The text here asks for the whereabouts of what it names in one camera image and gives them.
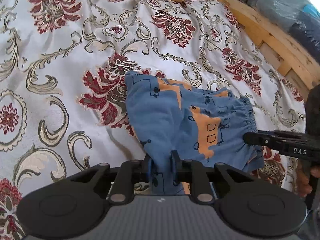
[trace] white bedspread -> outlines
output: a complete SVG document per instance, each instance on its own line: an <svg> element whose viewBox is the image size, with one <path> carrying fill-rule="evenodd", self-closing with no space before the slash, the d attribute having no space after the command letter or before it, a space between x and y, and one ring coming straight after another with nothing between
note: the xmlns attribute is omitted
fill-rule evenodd
<svg viewBox="0 0 320 240"><path fill-rule="evenodd" d="M1 0L0 236L20 239L22 196L100 162L143 159L125 109L137 70L250 98L258 129L304 131L299 92L215 0ZM294 159L263 179L294 189Z"/></svg>

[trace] blue fabric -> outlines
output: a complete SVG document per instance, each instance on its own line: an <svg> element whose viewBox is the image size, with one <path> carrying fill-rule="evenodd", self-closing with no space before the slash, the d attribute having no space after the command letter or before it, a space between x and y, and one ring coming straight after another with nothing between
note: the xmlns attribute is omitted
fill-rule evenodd
<svg viewBox="0 0 320 240"><path fill-rule="evenodd" d="M154 194L183 193L181 185L173 184L172 150L204 166L224 162L247 172L263 167L261 147L249 146L242 138L257 131L248 98L237 99L225 88L201 90L135 71L128 71L124 80L130 124L156 166Z"/></svg>
<svg viewBox="0 0 320 240"><path fill-rule="evenodd" d="M309 0L257 0L258 11L288 32Z"/></svg>
<svg viewBox="0 0 320 240"><path fill-rule="evenodd" d="M314 18L320 19L320 13L312 4L307 4L302 11L312 15Z"/></svg>
<svg viewBox="0 0 320 240"><path fill-rule="evenodd" d="M320 19L300 12L297 23L292 25L289 34L295 38L314 59L320 63Z"/></svg>

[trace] blue shorts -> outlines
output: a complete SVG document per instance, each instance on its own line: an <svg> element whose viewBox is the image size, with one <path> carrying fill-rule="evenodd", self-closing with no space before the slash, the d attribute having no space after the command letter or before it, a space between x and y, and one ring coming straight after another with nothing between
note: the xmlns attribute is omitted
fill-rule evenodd
<svg viewBox="0 0 320 240"><path fill-rule="evenodd" d="M244 143L246 132L256 132L248 98L236 98L226 88L193 88L188 83L128 71L126 108L130 124L153 159L154 194L183 193L174 185L170 155L193 159L204 166L217 162L251 172L263 167L261 147Z"/></svg>

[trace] orange print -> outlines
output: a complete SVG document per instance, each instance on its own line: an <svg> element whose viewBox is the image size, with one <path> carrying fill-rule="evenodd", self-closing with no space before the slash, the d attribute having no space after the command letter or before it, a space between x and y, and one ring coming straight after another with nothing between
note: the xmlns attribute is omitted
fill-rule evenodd
<svg viewBox="0 0 320 240"><path fill-rule="evenodd" d="M182 82L182 81L177 81L177 80L173 80L173 79L167 79L167 81L169 82L169 84L173 85L173 84L181 84L183 85L183 87L187 90L192 90L192 86L186 82Z"/></svg>
<svg viewBox="0 0 320 240"><path fill-rule="evenodd" d="M227 90L225 90L225 91L222 91L221 93L219 93L219 94L216 94L216 95L214 95L215 97L227 97L228 96L228 91Z"/></svg>
<svg viewBox="0 0 320 240"><path fill-rule="evenodd" d="M218 142L218 127L221 119L219 117L209 117L200 113L199 107L190 107L193 119L198 126L198 150L206 159L213 156L213 150L209 147L216 145Z"/></svg>
<svg viewBox="0 0 320 240"><path fill-rule="evenodd" d="M179 108L181 109L181 95L180 95L180 87L179 86L173 86L170 84L167 84L166 82L164 82L161 78L158 78L158 84L159 84L159 90L160 91L174 91L177 93L177 100L178 100L178 104L179 104Z"/></svg>

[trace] gray panel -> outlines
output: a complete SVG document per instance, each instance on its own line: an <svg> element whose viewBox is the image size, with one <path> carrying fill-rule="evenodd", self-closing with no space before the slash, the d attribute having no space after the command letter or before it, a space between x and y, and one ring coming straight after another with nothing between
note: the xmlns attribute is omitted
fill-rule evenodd
<svg viewBox="0 0 320 240"><path fill-rule="evenodd" d="M197 205L186 195L136 195L124 206L112 207L90 232L70 240L252 240L227 227L214 208ZM298 240L297 236L282 240ZM39 240L27 236L25 240Z"/></svg>

